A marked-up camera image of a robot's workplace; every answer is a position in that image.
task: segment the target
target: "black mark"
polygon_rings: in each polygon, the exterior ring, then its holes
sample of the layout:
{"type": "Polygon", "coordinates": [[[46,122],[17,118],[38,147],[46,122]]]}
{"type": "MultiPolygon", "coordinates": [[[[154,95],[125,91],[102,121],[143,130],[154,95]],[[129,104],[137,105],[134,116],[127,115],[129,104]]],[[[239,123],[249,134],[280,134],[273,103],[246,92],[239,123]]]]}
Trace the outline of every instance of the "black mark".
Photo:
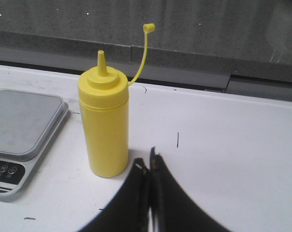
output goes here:
{"type": "Polygon", "coordinates": [[[177,148],[178,148],[178,143],[179,143],[179,132],[177,132],[177,148]]]}
{"type": "Polygon", "coordinates": [[[35,221],[36,218],[35,217],[25,217],[24,220],[34,220],[35,221]]]}

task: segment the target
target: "black object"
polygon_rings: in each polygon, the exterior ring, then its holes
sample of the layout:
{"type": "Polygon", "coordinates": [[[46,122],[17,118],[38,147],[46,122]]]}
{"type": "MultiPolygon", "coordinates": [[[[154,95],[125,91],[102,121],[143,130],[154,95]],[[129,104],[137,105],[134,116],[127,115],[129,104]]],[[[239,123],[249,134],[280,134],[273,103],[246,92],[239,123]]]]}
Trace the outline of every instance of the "black object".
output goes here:
{"type": "Polygon", "coordinates": [[[115,197],[81,232],[147,232],[149,184],[143,159],[135,159],[115,197]]]}
{"type": "Polygon", "coordinates": [[[229,232],[190,199],[154,147],[150,171],[135,159],[118,193],[81,232],[147,232],[149,207],[155,232],[229,232]]]}

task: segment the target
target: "scale platform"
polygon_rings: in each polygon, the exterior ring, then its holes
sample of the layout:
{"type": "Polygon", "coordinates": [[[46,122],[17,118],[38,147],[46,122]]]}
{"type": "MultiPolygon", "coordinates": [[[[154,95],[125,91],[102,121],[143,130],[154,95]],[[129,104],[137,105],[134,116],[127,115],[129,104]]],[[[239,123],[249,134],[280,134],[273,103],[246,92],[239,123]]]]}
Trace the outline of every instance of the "scale platform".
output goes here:
{"type": "Polygon", "coordinates": [[[61,97],[0,89],[0,196],[22,187],[67,113],[61,97]]]}

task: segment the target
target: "white countertop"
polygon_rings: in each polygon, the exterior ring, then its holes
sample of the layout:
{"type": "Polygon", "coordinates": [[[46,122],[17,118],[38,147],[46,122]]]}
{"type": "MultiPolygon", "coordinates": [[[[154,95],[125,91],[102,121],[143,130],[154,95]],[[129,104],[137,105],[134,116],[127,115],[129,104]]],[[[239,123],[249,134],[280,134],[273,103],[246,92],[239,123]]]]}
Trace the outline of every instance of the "white countertop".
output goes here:
{"type": "Polygon", "coordinates": [[[135,83],[130,164],[105,179],[88,166],[77,80],[0,66],[0,88],[59,95],[71,112],[31,182],[0,200],[0,231],[82,228],[112,199],[133,159],[148,166],[156,146],[186,193],[223,226],[292,232],[292,102],[135,83]]]}

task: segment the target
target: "gray countertop edge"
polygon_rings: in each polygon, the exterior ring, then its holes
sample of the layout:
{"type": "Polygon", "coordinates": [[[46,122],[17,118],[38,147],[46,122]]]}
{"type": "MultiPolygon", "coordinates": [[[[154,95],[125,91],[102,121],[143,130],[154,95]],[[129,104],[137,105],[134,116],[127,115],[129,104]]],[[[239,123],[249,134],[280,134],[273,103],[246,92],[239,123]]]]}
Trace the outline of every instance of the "gray countertop edge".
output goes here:
{"type": "MultiPolygon", "coordinates": [[[[108,44],[2,30],[0,30],[0,47],[84,58],[96,58],[97,51],[104,50],[107,60],[130,63],[140,63],[144,49],[134,45],[108,44]]],[[[152,47],[148,49],[146,63],[165,68],[235,74],[292,83],[292,66],[278,63],[184,53],[152,47]]]]}

